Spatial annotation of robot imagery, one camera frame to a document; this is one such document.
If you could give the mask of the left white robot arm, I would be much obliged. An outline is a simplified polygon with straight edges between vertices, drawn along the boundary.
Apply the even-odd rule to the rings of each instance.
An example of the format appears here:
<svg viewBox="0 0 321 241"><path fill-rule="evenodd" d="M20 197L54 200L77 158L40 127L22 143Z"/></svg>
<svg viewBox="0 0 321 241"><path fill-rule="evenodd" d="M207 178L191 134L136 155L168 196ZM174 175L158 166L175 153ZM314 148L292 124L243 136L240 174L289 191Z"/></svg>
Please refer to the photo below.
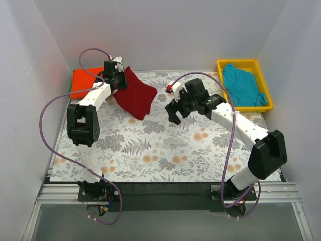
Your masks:
<svg viewBox="0 0 321 241"><path fill-rule="evenodd" d="M97 141L100 126L97 111L115 90L128 87L121 57L105 61L103 71L95 77L93 90L77 104L67 108L67 135L80 154L80 164L85 166L83 181L100 181L102 171L98 165Z"/></svg>

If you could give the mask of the dark red t-shirt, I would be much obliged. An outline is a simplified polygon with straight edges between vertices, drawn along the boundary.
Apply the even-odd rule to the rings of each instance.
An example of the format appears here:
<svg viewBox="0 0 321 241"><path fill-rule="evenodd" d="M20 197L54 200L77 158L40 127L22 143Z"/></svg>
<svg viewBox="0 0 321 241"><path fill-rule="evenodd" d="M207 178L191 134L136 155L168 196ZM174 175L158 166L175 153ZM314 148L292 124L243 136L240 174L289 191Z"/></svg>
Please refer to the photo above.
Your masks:
<svg viewBox="0 0 321 241"><path fill-rule="evenodd" d="M143 83L130 67L125 70L128 88L118 90L114 98L118 105L138 120L150 114L151 104L157 95L157 89Z"/></svg>

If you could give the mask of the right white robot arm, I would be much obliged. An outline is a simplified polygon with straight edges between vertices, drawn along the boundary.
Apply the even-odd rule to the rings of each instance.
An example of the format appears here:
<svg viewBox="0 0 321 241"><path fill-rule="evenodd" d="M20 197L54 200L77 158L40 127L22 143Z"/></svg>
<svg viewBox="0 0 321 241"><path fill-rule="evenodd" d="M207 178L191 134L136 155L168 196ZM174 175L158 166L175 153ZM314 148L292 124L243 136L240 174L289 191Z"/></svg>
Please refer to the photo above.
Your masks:
<svg viewBox="0 0 321 241"><path fill-rule="evenodd" d="M228 181L227 194L232 199L241 198L245 188L258 180L264 180L287 162L284 135L278 131L268 131L232 110L232 106L218 94L209 95L202 80L196 78L181 85L171 82L166 91L174 98L166 105L169 121L177 125L180 119L191 112L198 112L228 130L251 151L245 168Z"/></svg>

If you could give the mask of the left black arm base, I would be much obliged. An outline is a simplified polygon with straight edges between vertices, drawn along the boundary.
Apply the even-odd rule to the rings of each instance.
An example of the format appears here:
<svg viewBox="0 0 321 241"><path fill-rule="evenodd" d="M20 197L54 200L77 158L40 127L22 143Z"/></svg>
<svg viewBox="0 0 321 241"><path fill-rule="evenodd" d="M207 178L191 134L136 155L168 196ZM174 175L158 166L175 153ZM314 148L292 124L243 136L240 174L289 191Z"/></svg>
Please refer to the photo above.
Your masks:
<svg viewBox="0 0 321 241"><path fill-rule="evenodd" d="M86 181L77 181L79 186L78 201L119 201L119 193L122 192L122 187L118 186L119 191L112 185L100 181L88 183Z"/></svg>

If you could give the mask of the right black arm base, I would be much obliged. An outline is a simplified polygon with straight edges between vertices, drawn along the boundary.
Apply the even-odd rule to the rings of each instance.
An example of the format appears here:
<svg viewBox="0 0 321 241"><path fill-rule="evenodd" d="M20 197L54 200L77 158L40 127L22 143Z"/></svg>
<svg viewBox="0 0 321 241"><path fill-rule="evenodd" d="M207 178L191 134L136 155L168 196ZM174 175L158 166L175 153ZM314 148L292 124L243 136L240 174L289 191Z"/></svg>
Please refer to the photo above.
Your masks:
<svg viewBox="0 0 321 241"><path fill-rule="evenodd" d="M239 197L241 197L246 190L249 188L246 187L242 190L238 190L231 181L227 181L224 183L224 200L225 201L235 201ZM210 185L210 188L207 190L207 195L213 201L220 201L221 200L221 183L215 182L214 184ZM242 201L255 201L257 199L257 195L255 192L254 187L250 189L250 191L242 198Z"/></svg>

